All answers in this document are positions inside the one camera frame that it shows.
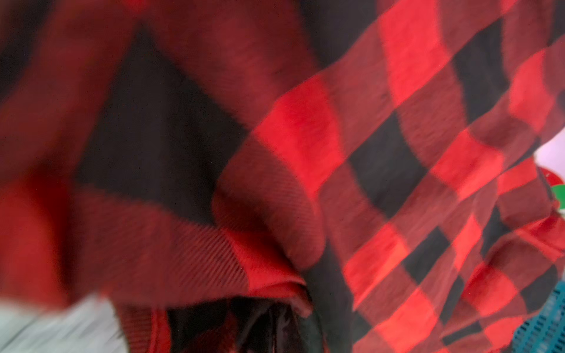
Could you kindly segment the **red black plaid shirt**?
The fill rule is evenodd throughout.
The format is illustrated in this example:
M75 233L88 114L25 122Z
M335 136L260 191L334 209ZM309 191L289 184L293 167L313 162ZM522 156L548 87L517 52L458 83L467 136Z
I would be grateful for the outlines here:
M564 271L562 1L3 1L1 299L131 352L509 352Z

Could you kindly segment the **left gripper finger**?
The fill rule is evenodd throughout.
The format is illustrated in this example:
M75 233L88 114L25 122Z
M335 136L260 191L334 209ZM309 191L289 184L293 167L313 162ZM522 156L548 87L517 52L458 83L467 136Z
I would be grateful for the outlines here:
M299 352L300 337L291 306L267 299L234 299L238 352Z

